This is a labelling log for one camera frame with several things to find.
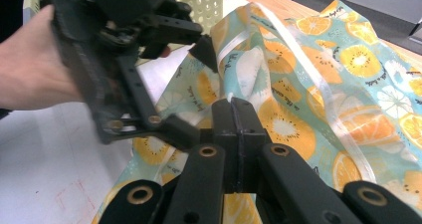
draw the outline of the skin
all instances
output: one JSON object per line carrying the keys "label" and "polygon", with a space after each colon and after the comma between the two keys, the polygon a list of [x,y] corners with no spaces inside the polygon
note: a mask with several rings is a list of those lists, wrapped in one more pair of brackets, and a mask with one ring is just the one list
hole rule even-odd
{"label": "skin", "polygon": [[[8,40],[0,44],[0,108],[38,110],[82,102],[69,69],[60,60],[46,6]],[[167,57],[170,50],[161,57]]]}

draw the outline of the fruit print fabric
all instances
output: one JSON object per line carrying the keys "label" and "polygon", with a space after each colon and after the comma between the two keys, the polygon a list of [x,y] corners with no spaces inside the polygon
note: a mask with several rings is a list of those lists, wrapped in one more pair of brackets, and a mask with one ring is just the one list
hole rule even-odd
{"label": "fruit print fabric", "polygon": [[[211,30],[218,74],[188,55],[156,105],[160,115],[177,113],[210,127],[213,102],[247,100],[273,141],[295,148],[327,185],[341,191],[371,172],[374,181],[422,215],[420,72],[340,1],[317,17],[283,24],[327,83],[330,96],[318,89],[266,13],[251,3]],[[343,129],[333,129],[336,124]],[[154,147],[134,142],[133,160],[116,188],[139,178],[165,183],[180,174],[187,154],[157,141],[147,143]],[[359,165],[361,159],[368,170]],[[225,195],[224,200],[224,223],[261,222],[251,195]]]}

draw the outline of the gray floor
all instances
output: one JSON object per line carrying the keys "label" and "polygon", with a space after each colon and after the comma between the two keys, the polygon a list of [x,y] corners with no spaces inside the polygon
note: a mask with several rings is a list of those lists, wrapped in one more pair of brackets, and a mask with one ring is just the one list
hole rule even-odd
{"label": "gray floor", "polygon": [[[312,8],[316,11],[323,10],[333,0],[295,0],[296,2]],[[387,14],[376,12],[366,7],[344,1],[347,6],[366,17],[372,24],[379,38],[406,48],[414,53],[422,55],[422,44],[409,39],[409,34],[415,24],[400,20]]]}

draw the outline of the white table surface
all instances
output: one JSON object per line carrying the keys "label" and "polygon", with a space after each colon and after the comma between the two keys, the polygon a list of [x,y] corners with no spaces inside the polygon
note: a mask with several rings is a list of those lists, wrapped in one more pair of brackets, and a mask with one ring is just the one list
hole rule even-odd
{"label": "white table surface", "polygon": [[[245,4],[224,0],[224,14]],[[139,68],[156,102],[186,48]],[[91,223],[130,160],[130,140],[100,144],[84,104],[0,119],[0,223]]]}

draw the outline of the basket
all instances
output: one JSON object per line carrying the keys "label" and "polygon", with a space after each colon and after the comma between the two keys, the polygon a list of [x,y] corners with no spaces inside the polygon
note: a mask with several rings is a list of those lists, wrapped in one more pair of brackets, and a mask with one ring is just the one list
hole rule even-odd
{"label": "basket", "polygon": [[209,34],[212,26],[223,18],[223,0],[177,0],[192,7],[192,20],[204,28]]}

